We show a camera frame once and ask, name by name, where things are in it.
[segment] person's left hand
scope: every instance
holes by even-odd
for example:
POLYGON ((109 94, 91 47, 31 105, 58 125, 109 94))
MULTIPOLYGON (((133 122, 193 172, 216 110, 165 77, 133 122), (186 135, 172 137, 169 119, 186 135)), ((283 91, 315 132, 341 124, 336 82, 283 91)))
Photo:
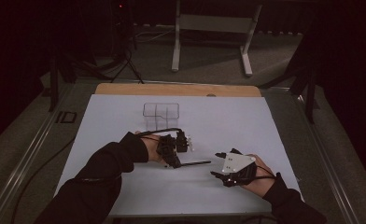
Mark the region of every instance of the person's left hand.
POLYGON ((141 136, 140 139, 145 143, 146 148, 148 149, 148 160, 156 161, 161 164, 166 164, 166 162, 162 159, 162 156, 157 153, 157 146, 159 144, 160 136, 156 134, 149 134, 145 136, 141 136))

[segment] white table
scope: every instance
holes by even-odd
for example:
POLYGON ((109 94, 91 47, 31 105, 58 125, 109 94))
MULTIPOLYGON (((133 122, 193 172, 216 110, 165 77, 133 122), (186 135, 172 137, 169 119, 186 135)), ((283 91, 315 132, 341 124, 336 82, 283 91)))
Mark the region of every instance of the white table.
POLYGON ((195 149, 179 153, 180 160, 212 162, 178 169, 158 163, 136 164, 133 172, 122 176, 121 193, 111 217, 270 212, 263 199, 239 187, 226 188, 209 174, 221 173, 223 159, 215 153, 229 152, 233 147, 258 154, 274 171, 282 173, 290 188, 300 190, 264 98, 113 94, 91 97, 58 189, 77 174, 94 151, 119 141, 127 132, 144 131, 145 103, 178 103, 178 128, 191 136, 195 149))

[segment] table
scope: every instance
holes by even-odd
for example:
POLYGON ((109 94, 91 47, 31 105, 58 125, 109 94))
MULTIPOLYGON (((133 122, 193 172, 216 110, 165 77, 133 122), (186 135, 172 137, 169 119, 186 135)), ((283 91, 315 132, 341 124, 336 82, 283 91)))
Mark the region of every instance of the table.
POLYGON ((136 164, 132 173, 122 176, 121 194, 110 217, 270 212, 270 205, 263 199, 238 187, 223 187, 209 174, 222 168, 223 159, 214 154, 228 152, 232 147, 246 154, 259 154, 273 170, 283 174, 290 188, 300 191, 268 105, 257 88, 168 84, 99 85, 88 104, 58 188, 75 176, 98 148, 119 141, 126 132, 141 131, 141 110, 148 102, 179 103, 179 128, 191 135, 195 148, 178 154, 182 162, 212 162, 178 169, 157 163, 136 164))
POLYGON ((245 75, 249 77, 252 76, 253 72, 250 66, 249 57, 247 56, 247 50, 249 49, 260 11, 261 5, 258 5, 251 18, 191 15, 180 13, 180 0, 176 0, 175 47, 172 59, 172 71, 177 72, 179 70, 180 30, 188 29, 247 34, 246 43, 240 48, 240 51, 245 69, 245 75))

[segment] metal stand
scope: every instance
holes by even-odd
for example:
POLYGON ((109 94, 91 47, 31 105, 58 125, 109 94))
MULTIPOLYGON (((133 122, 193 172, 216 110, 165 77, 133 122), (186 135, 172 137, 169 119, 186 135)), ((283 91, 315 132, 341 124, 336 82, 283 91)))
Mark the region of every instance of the metal stand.
POLYGON ((180 29, 231 32, 247 34, 246 43, 240 48, 245 75, 252 76, 252 68, 247 56, 250 42, 256 29, 262 5, 256 7, 252 18, 232 18, 189 15, 180 13, 180 0, 176 0, 176 25, 175 25, 175 47, 172 59, 172 71, 179 70, 180 61, 180 29))

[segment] clear box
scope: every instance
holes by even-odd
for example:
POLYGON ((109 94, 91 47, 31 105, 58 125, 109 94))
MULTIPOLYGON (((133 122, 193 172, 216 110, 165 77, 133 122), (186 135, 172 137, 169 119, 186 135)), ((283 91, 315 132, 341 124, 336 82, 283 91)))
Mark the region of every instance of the clear box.
POLYGON ((143 117, 147 131, 177 128, 179 119, 179 104, 174 103, 145 103, 143 117))

